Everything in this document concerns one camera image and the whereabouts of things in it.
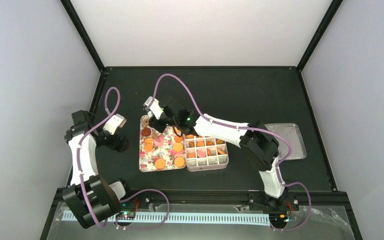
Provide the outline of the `floral cookie tray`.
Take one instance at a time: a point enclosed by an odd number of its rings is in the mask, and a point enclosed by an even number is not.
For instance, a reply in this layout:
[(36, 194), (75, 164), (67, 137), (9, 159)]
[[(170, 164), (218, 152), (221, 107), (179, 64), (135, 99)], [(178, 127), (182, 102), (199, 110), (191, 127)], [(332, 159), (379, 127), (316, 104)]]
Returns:
[[(142, 136), (143, 119), (150, 119), (148, 115), (140, 118), (139, 134), (139, 170), (143, 173), (177, 170), (186, 167), (186, 149), (184, 135), (176, 127), (167, 127), (160, 133), (154, 128), (150, 136)], [(164, 138), (164, 145), (156, 147), (154, 139)]]

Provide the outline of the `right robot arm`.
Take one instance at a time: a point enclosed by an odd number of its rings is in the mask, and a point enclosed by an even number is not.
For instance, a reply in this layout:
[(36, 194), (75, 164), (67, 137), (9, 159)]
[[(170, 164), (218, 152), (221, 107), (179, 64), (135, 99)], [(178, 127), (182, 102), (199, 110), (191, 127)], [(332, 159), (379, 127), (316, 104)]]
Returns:
[(244, 150), (249, 154), (249, 164), (259, 172), (263, 182), (265, 204), (276, 210), (285, 203), (286, 187), (279, 168), (279, 142), (277, 136), (263, 125), (258, 122), (254, 125), (230, 122), (169, 105), (146, 104), (144, 110), (150, 116), (150, 126), (159, 132), (167, 127), (176, 127), (184, 135), (212, 137)]

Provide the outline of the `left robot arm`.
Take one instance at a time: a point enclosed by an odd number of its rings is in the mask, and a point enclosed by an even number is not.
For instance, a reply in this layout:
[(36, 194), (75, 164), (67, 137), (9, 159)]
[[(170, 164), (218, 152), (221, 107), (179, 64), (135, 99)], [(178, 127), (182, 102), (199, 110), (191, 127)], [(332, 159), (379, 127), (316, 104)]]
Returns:
[(103, 127), (93, 128), (90, 112), (79, 110), (71, 117), (73, 125), (66, 131), (64, 140), (72, 154), (72, 177), (62, 198), (79, 224), (88, 229), (118, 213), (120, 200), (127, 194), (122, 179), (108, 183), (99, 175), (96, 160), (99, 147), (119, 153), (130, 147), (128, 138), (118, 132), (127, 120), (115, 114)]

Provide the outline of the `pink divided cookie tin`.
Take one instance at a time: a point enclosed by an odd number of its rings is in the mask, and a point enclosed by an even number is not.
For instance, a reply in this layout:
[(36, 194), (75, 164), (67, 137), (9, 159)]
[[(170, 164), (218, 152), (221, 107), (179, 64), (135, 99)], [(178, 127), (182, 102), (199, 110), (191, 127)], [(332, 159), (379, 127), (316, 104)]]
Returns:
[[(210, 136), (186, 135), (184, 137), (186, 167), (190, 172), (225, 169), (229, 163), (227, 144)], [(205, 151), (206, 157), (197, 157), (197, 150)]]

